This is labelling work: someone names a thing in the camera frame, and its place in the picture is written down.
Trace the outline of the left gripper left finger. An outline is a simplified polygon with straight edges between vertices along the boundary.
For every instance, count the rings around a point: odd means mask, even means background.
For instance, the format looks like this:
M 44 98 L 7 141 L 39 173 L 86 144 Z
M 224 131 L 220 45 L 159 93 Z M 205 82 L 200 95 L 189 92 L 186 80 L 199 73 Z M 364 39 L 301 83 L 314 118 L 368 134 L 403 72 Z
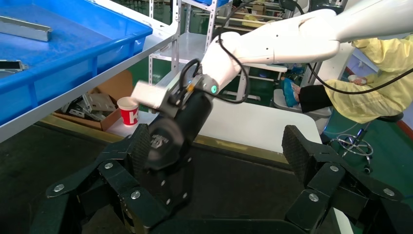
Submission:
M 111 206 L 130 233 L 152 229 L 168 208 L 142 186 L 150 133 L 140 124 L 126 139 L 110 144 L 96 161 L 47 189 L 30 227 L 32 234 L 79 234 L 83 223 Z

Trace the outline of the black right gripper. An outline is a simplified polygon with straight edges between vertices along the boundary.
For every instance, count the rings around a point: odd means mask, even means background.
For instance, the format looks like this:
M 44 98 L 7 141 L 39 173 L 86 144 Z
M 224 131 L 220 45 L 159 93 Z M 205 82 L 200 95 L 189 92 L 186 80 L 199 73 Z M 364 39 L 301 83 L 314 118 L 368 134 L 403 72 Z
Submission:
M 173 195 L 169 187 L 169 173 L 165 169 L 180 161 L 190 149 L 212 110 L 212 101 L 204 93 L 193 94 L 184 109 L 175 117 L 158 115 L 149 125 L 150 152 L 143 174 L 143 187 L 170 209 Z M 184 207 L 191 201 L 193 192 L 194 164 L 191 156 L 179 165 L 182 178 L 181 191 L 176 207 Z

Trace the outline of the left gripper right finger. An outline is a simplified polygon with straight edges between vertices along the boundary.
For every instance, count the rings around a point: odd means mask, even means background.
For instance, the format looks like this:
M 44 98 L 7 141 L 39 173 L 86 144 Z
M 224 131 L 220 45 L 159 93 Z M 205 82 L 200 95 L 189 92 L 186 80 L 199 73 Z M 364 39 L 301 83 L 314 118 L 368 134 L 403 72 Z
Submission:
M 331 147 L 307 140 L 294 125 L 283 132 L 282 149 L 304 186 L 285 219 L 312 234 L 331 208 L 366 234 L 410 234 L 413 212 L 397 189 L 349 166 Z

